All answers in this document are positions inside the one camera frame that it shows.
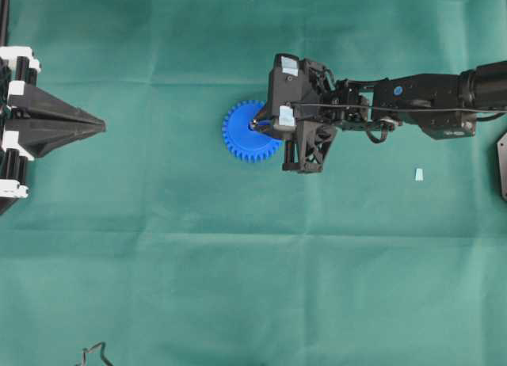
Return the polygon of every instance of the gear teeth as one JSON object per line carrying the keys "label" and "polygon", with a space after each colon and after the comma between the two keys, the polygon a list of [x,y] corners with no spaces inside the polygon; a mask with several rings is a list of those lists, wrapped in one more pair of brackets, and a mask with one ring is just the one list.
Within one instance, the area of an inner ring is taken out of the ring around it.
{"label": "gear teeth", "polygon": [[[244,162],[248,162],[250,164],[262,162],[263,160],[267,160],[268,158],[273,156],[280,147],[280,141],[271,139],[270,141],[266,141],[266,145],[264,147],[260,147],[259,149],[256,149],[255,147],[253,147],[252,149],[244,149],[241,144],[238,145],[236,144],[235,141],[232,140],[229,132],[229,124],[231,123],[232,115],[242,106],[255,105],[255,107],[258,107],[260,109],[264,104],[265,102],[254,99],[239,102],[238,104],[236,104],[235,107],[233,107],[227,112],[227,115],[223,118],[222,122],[222,137],[227,149],[236,158],[243,160]],[[234,132],[238,131],[237,123],[233,123],[233,125],[231,126],[231,130],[235,130]]]}

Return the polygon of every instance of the black wire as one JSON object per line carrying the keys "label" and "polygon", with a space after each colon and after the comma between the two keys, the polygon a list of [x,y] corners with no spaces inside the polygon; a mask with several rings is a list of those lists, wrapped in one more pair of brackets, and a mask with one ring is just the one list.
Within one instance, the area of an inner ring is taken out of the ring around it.
{"label": "black wire", "polygon": [[366,129],[366,135],[368,135],[368,138],[375,144],[380,144],[386,141],[387,139],[387,127],[382,127],[382,133],[380,134],[380,138],[377,138],[370,132],[370,130]]}
{"label": "black wire", "polygon": [[477,118],[478,122],[490,122],[492,120],[498,119],[505,115],[505,112],[499,112],[498,114],[494,114],[492,116],[487,116],[485,118]]}
{"label": "black wire", "polygon": [[355,81],[353,79],[348,79],[347,84],[353,85],[353,86],[359,86],[363,90],[372,91],[372,89],[377,85],[377,83],[385,80],[384,79],[377,79],[375,81]]}
{"label": "black wire", "polygon": [[329,109],[372,109],[378,111],[388,111],[388,112],[453,112],[453,111],[463,111],[463,112],[479,112],[482,114],[505,114],[507,110],[481,110],[481,109],[468,109],[464,107],[457,107],[455,109],[397,109],[397,108],[388,108],[388,107],[377,107],[371,105],[327,105],[324,103],[299,103],[292,102],[292,105],[297,106],[307,106],[307,107],[327,107]]}

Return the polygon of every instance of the blue gear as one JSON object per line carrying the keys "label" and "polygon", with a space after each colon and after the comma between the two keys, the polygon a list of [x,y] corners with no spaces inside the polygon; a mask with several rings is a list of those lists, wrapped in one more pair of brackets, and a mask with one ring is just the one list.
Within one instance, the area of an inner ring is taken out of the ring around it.
{"label": "blue gear", "polygon": [[223,120],[222,136],[227,149],[246,162],[260,162],[275,154],[281,140],[250,130],[250,121],[264,106],[260,101],[243,101],[229,110]]}

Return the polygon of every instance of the black pole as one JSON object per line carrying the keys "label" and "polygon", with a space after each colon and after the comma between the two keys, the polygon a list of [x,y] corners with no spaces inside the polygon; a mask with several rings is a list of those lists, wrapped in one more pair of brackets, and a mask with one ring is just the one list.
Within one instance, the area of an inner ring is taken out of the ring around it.
{"label": "black pole", "polygon": [[9,29],[9,3],[10,0],[0,0],[0,46],[7,45]]}
{"label": "black pole", "polygon": [[26,57],[17,57],[16,80],[28,82],[30,78],[30,60]]}
{"label": "black pole", "polygon": [[293,140],[286,140],[285,141],[284,162],[286,164],[292,164],[292,163],[294,163],[294,157],[295,157],[294,141]]}
{"label": "black pole", "polygon": [[20,185],[26,185],[26,174],[28,165],[29,160],[26,158],[26,156],[20,156],[19,166],[17,169],[17,180],[19,181]]}

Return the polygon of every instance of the small white piece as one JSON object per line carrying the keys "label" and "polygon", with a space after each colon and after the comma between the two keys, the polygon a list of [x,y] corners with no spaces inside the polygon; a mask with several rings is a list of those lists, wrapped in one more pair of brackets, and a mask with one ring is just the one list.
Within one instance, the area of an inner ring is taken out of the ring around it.
{"label": "small white piece", "polygon": [[14,149],[19,151],[20,156],[25,156],[30,162],[35,160],[35,158],[25,150],[19,144],[19,132],[18,131],[5,131],[3,132],[3,140],[2,140],[2,149],[4,152],[7,152],[9,149]]}
{"label": "small white piece", "polygon": [[28,187],[20,185],[18,180],[0,180],[0,197],[26,198],[29,196]]}
{"label": "small white piece", "polygon": [[295,127],[294,110],[288,106],[280,106],[278,124],[280,126]]}
{"label": "small white piece", "polygon": [[30,59],[29,68],[35,69],[37,73],[40,73],[40,71],[42,70],[42,68],[40,67],[40,61],[38,59]]}
{"label": "small white piece", "polygon": [[9,82],[9,95],[23,95],[25,93],[25,81],[11,81]]}
{"label": "small white piece", "polygon": [[282,56],[282,72],[297,77],[299,72],[298,62],[295,59]]}
{"label": "small white piece", "polygon": [[424,181],[425,180],[425,176],[424,176],[424,173],[422,171],[422,168],[416,168],[415,170],[415,181]]}

